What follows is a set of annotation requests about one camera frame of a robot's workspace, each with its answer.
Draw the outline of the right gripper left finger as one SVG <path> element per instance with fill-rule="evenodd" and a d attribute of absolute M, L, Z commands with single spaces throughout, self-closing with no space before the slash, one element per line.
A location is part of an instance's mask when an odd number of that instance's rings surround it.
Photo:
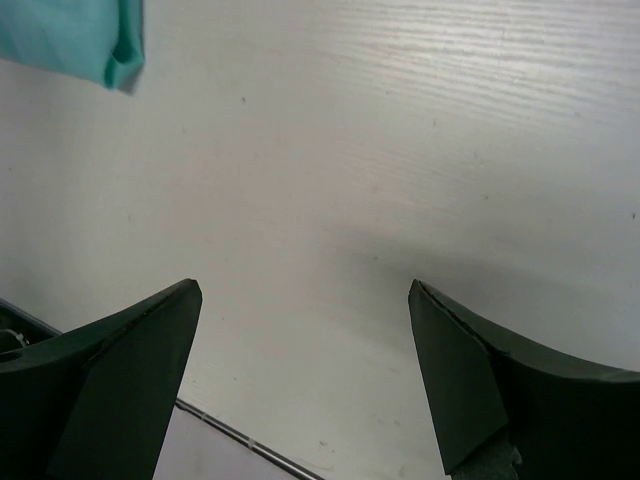
<path fill-rule="evenodd" d="M 2 302 L 2 478 L 152 478 L 201 306 L 185 279 L 60 333 Z"/>

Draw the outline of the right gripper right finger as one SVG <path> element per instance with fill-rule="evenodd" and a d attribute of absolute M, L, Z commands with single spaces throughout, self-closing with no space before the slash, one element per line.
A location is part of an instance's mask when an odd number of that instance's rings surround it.
<path fill-rule="evenodd" d="M 408 304 L 449 477 L 638 477 L 637 372 L 532 341 L 421 281 Z"/>

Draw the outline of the teal green t shirt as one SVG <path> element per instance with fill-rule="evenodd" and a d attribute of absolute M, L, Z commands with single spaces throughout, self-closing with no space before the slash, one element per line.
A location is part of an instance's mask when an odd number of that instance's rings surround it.
<path fill-rule="evenodd" d="M 128 90 L 145 64 L 144 3 L 3 1 L 1 58 Z"/>

